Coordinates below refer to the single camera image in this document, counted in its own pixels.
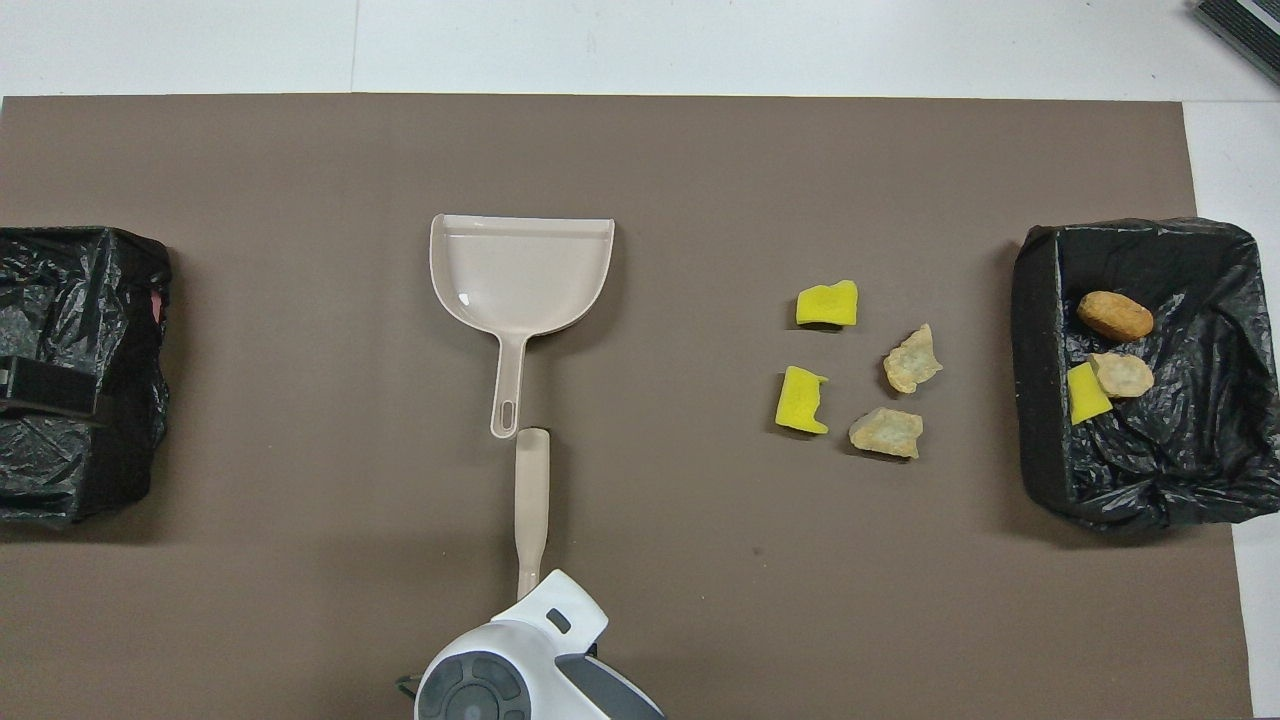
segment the dustpan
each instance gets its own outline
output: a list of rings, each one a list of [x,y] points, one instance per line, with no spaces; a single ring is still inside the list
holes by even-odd
[[[498,338],[489,429],[520,428],[520,379],[529,338],[572,325],[609,272],[613,220],[436,215],[431,284],[451,315]]]

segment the black trash bag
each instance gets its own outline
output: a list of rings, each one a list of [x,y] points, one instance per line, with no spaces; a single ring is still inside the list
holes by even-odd
[[[0,228],[0,520],[65,525],[147,495],[169,281],[154,240]]]
[[[1152,311],[1103,338],[1092,291]],[[1011,334],[1023,483],[1094,530],[1240,523],[1280,510],[1280,392],[1253,237],[1201,218],[1036,227],[1014,268]],[[1156,384],[1071,425],[1066,372],[1091,352],[1142,357]]]

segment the brush handle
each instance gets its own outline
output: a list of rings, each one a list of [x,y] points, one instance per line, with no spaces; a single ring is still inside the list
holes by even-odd
[[[541,428],[525,428],[516,434],[516,556],[520,559],[516,600],[529,594],[541,575],[550,462],[550,433]]]

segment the gray object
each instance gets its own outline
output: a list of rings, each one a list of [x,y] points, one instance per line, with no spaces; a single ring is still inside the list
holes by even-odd
[[[1203,0],[1196,17],[1280,82],[1280,0]]]
[[[556,659],[556,667],[609,717],[627,720],[663,720],[649,698],[639,693],[612,667],[590,655],[566,655]]]
[[[529,688],[499,655],[475,651],[440,661],[422,683],[417,720],[529,717]]]

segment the tan rock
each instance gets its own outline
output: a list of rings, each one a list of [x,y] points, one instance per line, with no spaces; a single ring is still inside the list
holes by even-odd
[[[890,351],[884,359],[884,374],[888,384],[899,392],[915,392],[915,386],[932,378],[942,369],[933,356],[933,331],[929,324],[911,333],[902,345]]]
[[[1151,310],[1119,292],[1091,292],[1080,300],[1075,314],[1098,334],[1116,342],[1138,340],[1156,327]]]
[[[919,457],[915,438],[924,432],[924,418],[877,407],[863,415],[849,428],[849,442],[859,450],[896,455],[899,457]]]
[[[1094,352],[1089,355],[1089,365],[1107,397],[1138,397],[1156,384],[1151,368],[1135,355]]]

